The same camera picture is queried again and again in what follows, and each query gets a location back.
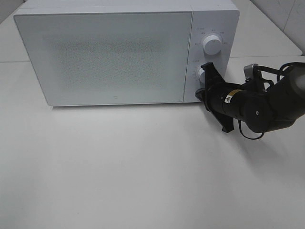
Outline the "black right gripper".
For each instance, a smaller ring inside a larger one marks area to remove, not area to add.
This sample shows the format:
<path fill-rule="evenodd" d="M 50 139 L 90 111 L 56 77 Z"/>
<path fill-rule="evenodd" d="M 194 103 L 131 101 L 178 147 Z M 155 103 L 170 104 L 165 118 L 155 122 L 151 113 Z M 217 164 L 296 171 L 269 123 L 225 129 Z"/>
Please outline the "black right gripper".
<path fill-rule="evenodd" d="M 204 70 L 205 88 L 198 89 L 195 97 L 204 102 L 222 130 L 229 133 L 234 130 L 234 119 L 244 120 L 244 85 L 225 82 L 213 62 L 201 65 L 201 69 Z"/>

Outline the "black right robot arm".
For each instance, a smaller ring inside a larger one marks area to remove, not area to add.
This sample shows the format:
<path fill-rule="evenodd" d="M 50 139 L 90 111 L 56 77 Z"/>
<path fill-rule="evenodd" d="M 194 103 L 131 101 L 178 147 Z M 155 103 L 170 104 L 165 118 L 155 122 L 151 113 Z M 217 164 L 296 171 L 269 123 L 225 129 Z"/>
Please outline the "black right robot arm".
<path fill-rule="evenodd" d="M 229 133 L 234 119 L 255 133 L 290 127 L 305 114 L 305 64 L 289 62 L 280 69 L 250 64 L 245 83 L 228 83 L 212 62 L 201 66 L 205 86 L 195 96 Z"/>

